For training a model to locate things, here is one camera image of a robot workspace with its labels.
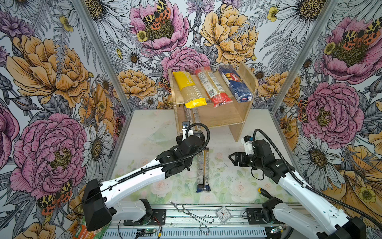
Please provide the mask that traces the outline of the yellow black handled tool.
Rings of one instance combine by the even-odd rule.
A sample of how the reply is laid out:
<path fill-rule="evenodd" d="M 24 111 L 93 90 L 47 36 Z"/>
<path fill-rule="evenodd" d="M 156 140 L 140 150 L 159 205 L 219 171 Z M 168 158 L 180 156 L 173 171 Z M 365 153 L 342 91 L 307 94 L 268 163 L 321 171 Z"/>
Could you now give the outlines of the yellow black handled tool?
<path fill-rule="evenodd" d="M 268 199 L 271 199 L 273 196 L 268 192 L 266 191 L 265 189 L 262 189 L 262 188 L 258 188 L 258 192 L 263 196 L 263 197 L 266 197 Z"/>

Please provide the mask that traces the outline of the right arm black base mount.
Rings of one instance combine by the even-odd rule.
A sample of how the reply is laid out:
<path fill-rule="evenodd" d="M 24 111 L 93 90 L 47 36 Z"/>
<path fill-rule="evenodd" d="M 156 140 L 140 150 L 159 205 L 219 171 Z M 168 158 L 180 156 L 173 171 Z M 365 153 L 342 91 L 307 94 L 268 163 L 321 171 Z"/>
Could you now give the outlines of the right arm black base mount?
<path fill-rule="evenodd" d="M 283 225 L 283 222 L 277 221 L 276 219 L 271 219 L 266 221 L 262 214 L 261 208 L 247 208 L 242 214 L 242 218 L 248 221 L 250 225 Z"/>

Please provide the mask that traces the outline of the aluminium corner post left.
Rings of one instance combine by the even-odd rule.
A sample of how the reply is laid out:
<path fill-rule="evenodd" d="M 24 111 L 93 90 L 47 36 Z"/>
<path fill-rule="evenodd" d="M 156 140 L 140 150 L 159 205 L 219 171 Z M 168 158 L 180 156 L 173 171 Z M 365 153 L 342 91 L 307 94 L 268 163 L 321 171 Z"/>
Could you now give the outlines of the aluminium corner post left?
<path fill-rule="evenodd" d="M 116 93 L 119 96 L 119 99 L 124 107 L 124 110 L 126 113 L 131 116 L 133 113 L 133 108 L 130 105 L 125 92 L 121 86 L 121 83 L 119 82 L 117 78 L 117 73 L 114 70 L 114 67 L 110 61 L 110 58 L 107 54 L 107 51 L 103 45 L 102 39 L 100 35 L 97 32 L 96 25 L 93 23 L 93 20 L 91 18 L 91 15 L 87 9 L 87 6 L 84 1 L 74 1 L 73 2 L 74 8 L 77 11 L 79 18 L 81 22 L 83 23 L 87 36 L 90 40 L 90 42 L 95 47 L 95 50 L 97 51 L 97 54 L 102 62 L 102 65 L 105 68 L 106 73 L 108 74 Z"/>

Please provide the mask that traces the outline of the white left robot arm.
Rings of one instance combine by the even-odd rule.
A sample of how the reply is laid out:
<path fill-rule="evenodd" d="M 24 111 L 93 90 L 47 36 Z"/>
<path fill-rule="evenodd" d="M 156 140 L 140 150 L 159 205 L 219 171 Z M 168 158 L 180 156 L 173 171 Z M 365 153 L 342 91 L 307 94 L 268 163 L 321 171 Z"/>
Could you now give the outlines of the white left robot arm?
<path fill-rule="evenodd" d="M 189 169 L 193 158 L 207 147 L 209 141 L 209 136 L 189 135 L 179 145 L 133 172 L 109 181 L 93 179 L 88 182 L 82 198 L 87 230 L 96 231 L 112 220 L 139 222 L 150 218 L 151 207 L 147 200 L 133 202 L 127 209 L 117 206 L 133 192 Z"/>

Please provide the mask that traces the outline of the small white clock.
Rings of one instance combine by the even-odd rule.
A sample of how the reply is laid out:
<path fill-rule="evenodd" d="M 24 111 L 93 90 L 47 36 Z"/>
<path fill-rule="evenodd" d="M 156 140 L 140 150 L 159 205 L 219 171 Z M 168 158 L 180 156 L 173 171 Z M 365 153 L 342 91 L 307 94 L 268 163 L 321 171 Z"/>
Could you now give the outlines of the small white clock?
<path fill-rule="evenodd" d="M 221 224 L 225 224 L 227 221 L 231 219 L 232 214 L 230 213 L 227 207 L 222 206 L 216 211 L 216 216 L 219 219 Z"/>

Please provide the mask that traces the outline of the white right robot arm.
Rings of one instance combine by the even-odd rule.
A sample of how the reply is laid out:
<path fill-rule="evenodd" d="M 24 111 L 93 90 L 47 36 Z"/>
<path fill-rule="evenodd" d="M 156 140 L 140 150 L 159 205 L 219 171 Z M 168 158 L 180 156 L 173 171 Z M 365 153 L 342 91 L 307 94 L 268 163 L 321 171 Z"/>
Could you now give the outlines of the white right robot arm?
<path fill-rule="evenodd" d="M 229 155 L 234 166 L 261 170 L 264 175 L 290 193 L 311 214 L 308 217 L 292 209 L 266 190 L 260 194 L 268 200 L 262 205 L 262 217 L 267 223 L 282 222 L 309 239 L 365 239 L 367 227 L 358 217 L 350 217 L 343 210 L 312 191 L 294 168 L 282 158 L 275 158 L 272 142 L 253 140 L 246 136 L 244 152 Z"/>

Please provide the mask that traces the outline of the Ankara spaghetti bag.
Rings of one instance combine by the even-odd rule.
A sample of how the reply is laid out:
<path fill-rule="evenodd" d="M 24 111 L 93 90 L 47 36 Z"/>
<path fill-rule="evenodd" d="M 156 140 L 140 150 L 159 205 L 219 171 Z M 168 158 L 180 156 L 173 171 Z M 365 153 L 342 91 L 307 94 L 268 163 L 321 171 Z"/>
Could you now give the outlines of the Ankara spaghetti bag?
<path fill-rule="evenodd" d="M 209 162 L 210 149 L 206 147 L 198 154 L 197 193 L 210 192 Z"/>
<path fill-rule="evenodd" d="M 184 105 L 184 113 L 186 118 L 182 120 L 182 130 L 186 130 L 187 126 L 193 123 L 201 122 L 199 113 L 196 108 L 189 109 Z"/>

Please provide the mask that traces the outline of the orange instant noodle packet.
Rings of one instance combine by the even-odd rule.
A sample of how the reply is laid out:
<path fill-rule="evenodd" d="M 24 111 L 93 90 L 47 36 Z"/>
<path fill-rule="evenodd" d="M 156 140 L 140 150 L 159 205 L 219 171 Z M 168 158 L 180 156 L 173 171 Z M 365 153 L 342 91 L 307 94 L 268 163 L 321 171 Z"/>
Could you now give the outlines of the orange instant noodle packet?
<path fill-rule="evenodd" d="M 88 231 L 85 218 L 82 218 L 79 226 L 75 229 L 73 239 L 102 239 L 110 223 L 95 231 Z"/>

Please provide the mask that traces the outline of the blue Barilla spaghetti box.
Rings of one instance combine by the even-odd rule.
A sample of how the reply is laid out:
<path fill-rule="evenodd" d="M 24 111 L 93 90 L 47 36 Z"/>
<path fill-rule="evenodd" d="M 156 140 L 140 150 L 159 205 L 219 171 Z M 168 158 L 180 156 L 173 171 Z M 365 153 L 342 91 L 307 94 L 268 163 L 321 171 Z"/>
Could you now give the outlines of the blue Barilla spaghetti box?
<path fill-rule="evenodd" d="M 218 72 L 229 87 L 231 93 L 239 103 L 250 102 L 253 100 L 253 94 L 246 86 L 239 74 L 230 65 L 218 67 Z"/>

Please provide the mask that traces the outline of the yellow spaghetti bag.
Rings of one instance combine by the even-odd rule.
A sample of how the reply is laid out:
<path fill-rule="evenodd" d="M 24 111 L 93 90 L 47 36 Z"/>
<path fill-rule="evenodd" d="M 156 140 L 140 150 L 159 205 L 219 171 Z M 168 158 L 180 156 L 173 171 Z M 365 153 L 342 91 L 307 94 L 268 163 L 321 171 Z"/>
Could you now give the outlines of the yellow spaghetti bag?
<path fill-rule="evenodd" d="M 185 101 L 186 108 L 193 109 L 207 105 L 205 97 L 201 95 L 189 72 L 175 71 L 173 76 Z"/>

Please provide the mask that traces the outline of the red spaghetti bag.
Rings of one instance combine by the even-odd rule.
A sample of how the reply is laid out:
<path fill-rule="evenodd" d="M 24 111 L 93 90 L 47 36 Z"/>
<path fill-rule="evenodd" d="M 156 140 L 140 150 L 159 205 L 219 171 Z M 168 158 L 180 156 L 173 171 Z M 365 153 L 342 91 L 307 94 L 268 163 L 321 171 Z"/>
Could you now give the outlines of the red spaghetti bag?
<path fill-rule="evenodd" d="M 195 74 L 201 81 L 214 108 L 232 102 L 209 66 L 196 69 Z"/>

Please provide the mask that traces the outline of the aluminium corner post right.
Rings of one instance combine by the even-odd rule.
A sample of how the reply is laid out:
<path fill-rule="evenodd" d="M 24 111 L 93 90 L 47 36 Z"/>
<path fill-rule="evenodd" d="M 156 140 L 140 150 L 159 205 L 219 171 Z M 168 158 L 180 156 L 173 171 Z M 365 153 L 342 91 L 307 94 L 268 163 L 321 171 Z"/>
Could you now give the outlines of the aluminium corner post right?
<path fill-rule="evenodd" d="M 300 67 L 303 65 L 303 62 L 309 55 L 309 51 L 313 48 L 313 45 L 317 38 L 320 36 L 323 29 L 327 26 L 327 23 L 329 22 L 329 18 L 332 16 L 336 6 L 338 5 L 339 1 L 326 1 L 326 3 L 323 6 L 322 12 L 318 16 L 317 22 L 312 28 L 312 32 L 307 35 L 306 41 L 303 44 L 301 51 L 298 53 L 296 61 L 294 62 L 291 70 L 288 73 L 288 76 L 282 85 L 278 95 L 275 98 L 275 101 L 273 102 L 270 112 L 274 114 L 285 98 L 289 88 L 291 87 L 292 83 L 294 82 Z"/>

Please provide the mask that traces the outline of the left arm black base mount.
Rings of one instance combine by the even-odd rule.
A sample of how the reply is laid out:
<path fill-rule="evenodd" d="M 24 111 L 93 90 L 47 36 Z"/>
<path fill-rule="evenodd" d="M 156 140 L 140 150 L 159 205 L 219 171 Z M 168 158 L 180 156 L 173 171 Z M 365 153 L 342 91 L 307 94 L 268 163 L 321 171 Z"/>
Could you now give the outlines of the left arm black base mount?
<path fill-rule="evenodd" d="M 124 220 L 124 226 L 164 226 L 166 222 L 166 209 L 152 209 L 151 214 L 145 215 L 136 221 Z"/>

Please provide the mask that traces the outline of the wooden two-tier shelf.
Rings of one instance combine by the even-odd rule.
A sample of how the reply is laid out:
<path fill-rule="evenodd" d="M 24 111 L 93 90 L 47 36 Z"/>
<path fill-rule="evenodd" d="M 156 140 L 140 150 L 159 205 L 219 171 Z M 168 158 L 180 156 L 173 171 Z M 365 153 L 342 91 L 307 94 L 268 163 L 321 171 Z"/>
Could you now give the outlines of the wooden two-tier shelf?
<path fill-rule="evenodd" d="M 238 69 L 236 69 L 236 72 L 249 88 L 249 90 L 255 95 L 257 93 L 259 84 L 258 79 L 254 76 L 253 72 L 243 62 L 240 63 Z M 169 70 L 168 74 L 168 80 L 171 85 L 172 102 L 175 113 L 177 132 L 178 134 L 182 134 L 182 123 L 187 121 L 186 113 L 184 110 L 185 101 L 181 95 L 181 91 L 179 90 L 177 82 L 173 78 L 172 71 Z M 200 121 L 208 128 L 228 126 L 235 141 L 239 141 L 253 101 L 251 100 L 243 103 L 237 102 L 220 73 L 215 72 L 214 75 L 222 84 L 224 90 L 233 100 L 233 102 L 216 108 L 213 107 L 211 102 L 205 106 L 197 107 L 196 109 L 198 111 Z"/>

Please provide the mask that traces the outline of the aluminium corner post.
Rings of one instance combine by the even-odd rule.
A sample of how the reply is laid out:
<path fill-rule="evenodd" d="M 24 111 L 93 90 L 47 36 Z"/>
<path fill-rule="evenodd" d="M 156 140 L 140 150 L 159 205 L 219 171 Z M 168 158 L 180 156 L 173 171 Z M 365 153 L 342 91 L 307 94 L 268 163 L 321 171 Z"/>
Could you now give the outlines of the aluminium corner post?
<path fill-rule="evenodd" d="M 313 45 L 317 38 L 320 36 L 323 29 L 327 26 L 327 23 L 329 22 L 329 18 L 332 16 L 336 6 L 338 5 L 339 1 L 326 1 L 326 3 L 323 6 L 322 12 L 318 16 L 317 22 L 312 28 L 312 32 L 307 35 L 306 41 L 303 44 L 301 51 L 298 53 L 296 61 L 294 62 L 291 70 L 288 73 L 288 76 L 282 85 L 278 95 L 275 98 L 275 101 L 273 102 L 270 112 L 274 114 L 285 98 L 289 88 L 291 87 L 292 83 L 294 82 L 300 67 L 303 65 L 303 62 L 309 55 L 309 51 L 313 48 Z"/>
<path fill-rule="evenodd" d="M 73 2 L 74 8 L 77 11 L 79 18 L 81 22 L 83 23 L 87 36 L 90 40 L 90 42 L 95 47 L 95 50 L 97 51 L 97 54 L 102 62 L 102 65 L 105 68 L 106 73 L 108 74 L 116 93 L 119 96 L 119 99 L 124 107 L 124 110 L 126 113 L 131 116 L 133 113 L 133 108 L 130 105 L 125 92 L 121 86 L 121 83 L 119 82 L 117 78 L 117 73 L 114 70 L 114 67 L 110 61 L 110 58 L 107 54 L 107 51 L 103 45 L 102 39 L 100 35 L 97 32 L 96 25 L 93 23 L 93 20 L 91 18 L 91 15 L 87 9 L 87 6 L 84 1 L 74 1 Z"/>

